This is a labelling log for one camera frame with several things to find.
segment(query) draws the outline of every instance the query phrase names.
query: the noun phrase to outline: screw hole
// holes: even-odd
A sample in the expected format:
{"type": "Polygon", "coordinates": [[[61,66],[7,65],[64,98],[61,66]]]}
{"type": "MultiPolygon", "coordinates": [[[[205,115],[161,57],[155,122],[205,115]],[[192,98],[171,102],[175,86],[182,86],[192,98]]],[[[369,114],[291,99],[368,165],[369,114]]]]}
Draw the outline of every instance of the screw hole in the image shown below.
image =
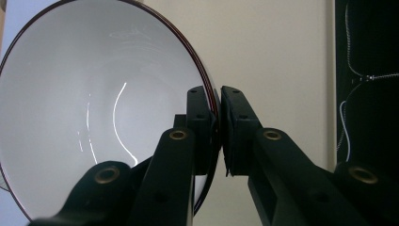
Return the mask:
{"type": "Polygon", "coordinates": [[[172,139],[185,139],[188,136],[188,134],[185,131],[173,131],[169,134],[169,137],[172,139]]]}
{"type": "Polygon", "coordinates": [[[353,178],[365,184],[373,185],[378,182],[378,177],[376,177],[375,174],[367,169],[361,167],[351,167],[348,171],[353,178]]]}
{"type": "Polygon", "coordinates": [[[120,170],[115,166],[111,166],[98,171],[94,180],[98,184],[108,184],[115,181],[118,177],[120,177],[120,170]]]}
{"type": "Polygon", "coordinates": [[[268,139],[272,139],[272,140],[281,139],[281,135],[278,132],[272,131],[272,130],[268,130],[268,131],[264,132],[263,135],[264,135],[264,137],[266,137],[268,139]]]}

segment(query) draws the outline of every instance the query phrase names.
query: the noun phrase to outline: cable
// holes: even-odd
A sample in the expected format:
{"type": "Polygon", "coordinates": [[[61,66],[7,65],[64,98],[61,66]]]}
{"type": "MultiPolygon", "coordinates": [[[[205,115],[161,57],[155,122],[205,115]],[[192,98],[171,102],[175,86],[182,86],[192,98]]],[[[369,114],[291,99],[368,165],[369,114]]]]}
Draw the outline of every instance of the cable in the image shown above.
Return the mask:
{"type": "Polygon", "coordinates": [[[346,104],[346,101],[343,101],[340,104],[340,115],[341,115],[341,122],[343,123],[343,130],[345,132],[346,140],[348,143],[347,155],[346,155],[346,160],[345,160],[347,162],[347,161],[349,161],[349,157],[350,157],[351,153],[350,153],[350,139],[349,139],[348,131],[346,130],[345,120],[343,117],[343,105],[345,105],[345,104],[346,104]]]}

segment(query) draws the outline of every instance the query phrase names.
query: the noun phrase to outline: black plastic part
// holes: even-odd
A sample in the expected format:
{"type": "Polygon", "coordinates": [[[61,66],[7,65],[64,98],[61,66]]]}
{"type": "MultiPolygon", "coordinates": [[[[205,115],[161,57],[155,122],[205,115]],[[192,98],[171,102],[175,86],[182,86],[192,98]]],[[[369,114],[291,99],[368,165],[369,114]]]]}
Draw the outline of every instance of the black plastic part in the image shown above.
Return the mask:
{"type": "Polygon", "coordinates": [[[361,84],[346,101],[349,161],[379,169],[399,183],[399,76],[361,84]]]}
{"type": "Polygon", "coordinates": [[[186,121],[187,121],[186,115],[175,115],[175,119],[173,122],[173,128],[185,127],[186,121]]]}
{"type": "Polygon", "coordinates": [[[342,192],[373,225],[399,225],[399,184],[383,171],[345,162],[334,172],[342,192]],[[353,169],[358,172],[352,175],[353,169]]]}
{"type": "Polygon", "coordinates": [[[195,135],[167,130],[137,193],[127,225],[191,225],[193,217],[195,135]]]}
{"type": "Polygon", "coordinates": [[[91,168],[73,188],[61,211],[30,226],[123,225],[135,192],[128,183],[130,167],[103,162],[91,168]]]}
{"type": "Polygon", "coordinates": [[[187,92],[186,127],[196,133],[196,174],[205,175],[211,167],[216,118],[209,110],[203,87],[187,92]]]}
{"type": "Polygon", "coordinates": [[[253,137],[262,125],[243,92],[235,88],[222,87],[221,115],[226,174],[248,175],[253,137]]]}
{"type": "Polygon", "coordinates": [[[138,190],[141,188],[141,183],[143,182],[144,176],[147,173],[147,169],[149,168],[151,161],[152,157],[149,157],[130,170],[131,175],[130,175],[129,184],[135,196],[138,190]]]}
{"type": "Polygon", "coordinates": [[[262,225],[271,225],[275,216],[277,196],[258,161],[253,161],[248,177],[248,188],[262,225]]]}
{"type": "Polygon", "coordinates": [[[260,129],[255,138],[255,158],[279,200],[297,207],[297,213],[275,210],[276,219],[296,225],[369,225],[338,188],[302,153],[282,131],[260,129]]]}

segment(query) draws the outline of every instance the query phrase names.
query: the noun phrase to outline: white wall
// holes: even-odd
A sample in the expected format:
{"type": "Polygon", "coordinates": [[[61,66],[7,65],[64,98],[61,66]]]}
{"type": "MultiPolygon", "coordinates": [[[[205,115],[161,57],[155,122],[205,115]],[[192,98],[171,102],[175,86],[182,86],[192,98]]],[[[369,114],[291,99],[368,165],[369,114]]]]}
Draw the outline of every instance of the white wall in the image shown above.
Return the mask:
{"type": "MultiPolygon", "coordinates": [[[[263,126],[279,128],[333,169],[333,1],[144,0],[188,38],[218,89],[242,90],[263,126]]],[[[220,156],[194,225],[260,225],[247,178],[225,178],[220,156]]]]}

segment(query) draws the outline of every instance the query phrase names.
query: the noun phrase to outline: white bowl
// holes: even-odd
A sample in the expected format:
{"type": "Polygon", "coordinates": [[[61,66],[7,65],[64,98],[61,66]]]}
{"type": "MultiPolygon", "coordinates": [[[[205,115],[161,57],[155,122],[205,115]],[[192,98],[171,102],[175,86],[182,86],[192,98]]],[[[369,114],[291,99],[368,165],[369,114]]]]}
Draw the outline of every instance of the white bowl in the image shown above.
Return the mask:
{"type": "MultiPolygon", "coordinates": [[[[29,218],[50,217],[95,164],[152,156],[197,86],[217,115],[198,56],[154,10],[112,0],[48,7],[2,63],[0,162],[15,200],[29,218]]],[[[197,177],[197,203],[210,180],[197,177]]]]}

